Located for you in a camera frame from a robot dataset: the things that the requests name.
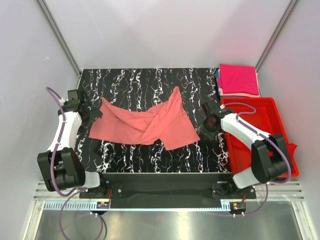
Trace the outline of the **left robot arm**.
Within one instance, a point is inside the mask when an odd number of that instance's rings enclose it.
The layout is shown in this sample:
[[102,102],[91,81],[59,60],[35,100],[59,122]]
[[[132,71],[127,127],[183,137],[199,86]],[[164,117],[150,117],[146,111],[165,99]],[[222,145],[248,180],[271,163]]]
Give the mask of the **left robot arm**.
[[47,92],[56,102],[58,126],[47,151],[39,153],[37,163],[48,191],[62,197],[76,190],[103,198],[108,186],[99,172],[86,171],[75,153],[76,138],[80,129],[89,129],[102,117],[102,112],[91,105],[88,96],[78,89],[69,90],[63,99],[50,87]]

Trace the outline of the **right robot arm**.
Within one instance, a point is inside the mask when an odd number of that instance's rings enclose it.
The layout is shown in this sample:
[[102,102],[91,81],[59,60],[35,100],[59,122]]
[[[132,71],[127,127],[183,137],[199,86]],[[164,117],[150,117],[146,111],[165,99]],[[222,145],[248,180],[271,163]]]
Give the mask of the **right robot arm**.
[[218,105],[207,101],[201,105],[206,116],[197,129],[198,135],[213,140],[219,131],[229,133],[251,151],[251,166],[232,176],[227,185],[228,195],[239,198],[245,188],[269,182],[284,184],[291,180],[292,161],[285,137],[260,130],[242,118],[257,110],[243,102]]

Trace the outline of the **salmon pink t shirt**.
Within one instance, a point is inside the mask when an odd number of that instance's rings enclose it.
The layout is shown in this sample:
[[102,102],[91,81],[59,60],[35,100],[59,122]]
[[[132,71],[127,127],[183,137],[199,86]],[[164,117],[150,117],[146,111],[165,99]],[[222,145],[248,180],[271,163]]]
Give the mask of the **salmon pink t shirt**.
[[169,99],[147,111],[129,111],[102,98],[102,117],[94,121],[89,137],[126,145],[152,145],[161,140],[167,151],[200,140],[183,106],[180,88],[174,87]]

